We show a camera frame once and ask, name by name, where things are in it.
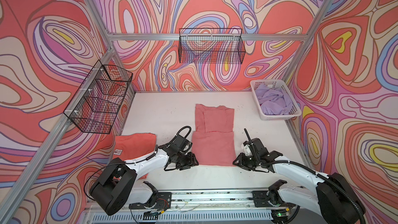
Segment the pink t shirt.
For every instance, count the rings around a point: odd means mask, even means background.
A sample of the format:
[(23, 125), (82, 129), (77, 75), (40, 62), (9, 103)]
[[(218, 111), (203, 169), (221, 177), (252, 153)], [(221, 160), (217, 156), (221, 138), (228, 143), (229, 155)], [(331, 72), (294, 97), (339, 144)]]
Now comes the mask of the pink t shirt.
[(234, 147), (234, 109), (225, 106), (195, 106), (192, 152), (202, 166), (231, 167)]

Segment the white plastic laundry basket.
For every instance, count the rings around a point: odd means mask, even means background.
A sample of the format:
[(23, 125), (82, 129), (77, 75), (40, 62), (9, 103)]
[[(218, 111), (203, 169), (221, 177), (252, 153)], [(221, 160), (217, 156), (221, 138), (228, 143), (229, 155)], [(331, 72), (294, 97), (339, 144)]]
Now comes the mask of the white plastic laundry basket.
[(298, 103), (282, 80), (252, 80), (250, 87), (261, 120), (288, 120), (301, 116)]

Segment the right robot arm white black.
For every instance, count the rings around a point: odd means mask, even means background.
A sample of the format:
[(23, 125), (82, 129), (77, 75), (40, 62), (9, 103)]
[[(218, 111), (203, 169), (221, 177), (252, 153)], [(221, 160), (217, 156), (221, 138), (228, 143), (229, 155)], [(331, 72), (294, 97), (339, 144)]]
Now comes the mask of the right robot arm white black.
[(297, 183), (290, 186), (280, 179), (265, 193), (253, 192), (255, 202), (273, 207), (291, 203), (320, 215), (328, 224), (366, 222), (366, 209), (343, 175), (318, 172), (278, 151), (268, 151), (258, 138), (245, 141), (243, 150), (233, 161), (234, 166), (279, 174)]

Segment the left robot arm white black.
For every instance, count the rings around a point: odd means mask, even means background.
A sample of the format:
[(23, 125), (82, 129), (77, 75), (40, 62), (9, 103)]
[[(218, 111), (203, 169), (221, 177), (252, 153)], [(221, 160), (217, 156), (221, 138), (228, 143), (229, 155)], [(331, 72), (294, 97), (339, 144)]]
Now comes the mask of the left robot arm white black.
[(166, 197), (159, 196), (159, 191), (150, 182), (137, 184), (136, 181), (158, 169), (182, 171), (198, 166), (191, 147), (191, 141), (176, 135), (170, 142), (157, 146), (154, 152), (138, 159), (113, 159), (91, 186), (89, 194), (109, 216), (127, 204), (147, 209), (157, 207), (163, 211), (170, 206), (166, 203)]

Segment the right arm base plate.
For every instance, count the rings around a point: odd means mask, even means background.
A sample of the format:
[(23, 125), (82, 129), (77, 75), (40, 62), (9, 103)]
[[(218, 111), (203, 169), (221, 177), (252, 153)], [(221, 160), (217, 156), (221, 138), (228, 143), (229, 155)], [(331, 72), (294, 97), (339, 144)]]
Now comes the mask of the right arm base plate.
[(252, 196), (247, 199), (253, 201), (255, 207), (295, 207), (295, 204), (283, 202), (280, 197), (268, 190), (255, 190), (252, 191)]

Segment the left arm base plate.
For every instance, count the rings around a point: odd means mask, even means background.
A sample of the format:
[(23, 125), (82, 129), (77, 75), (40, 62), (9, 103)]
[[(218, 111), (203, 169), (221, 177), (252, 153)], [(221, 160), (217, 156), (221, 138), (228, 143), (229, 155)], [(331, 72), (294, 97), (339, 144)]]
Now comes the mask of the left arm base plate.
[(133, 203), (129, 205), (129, 209), (156, 209), (157, 211), (165, 211), (171, 207), (171, 192), (158, 192), (153, 194), (146, 203)]

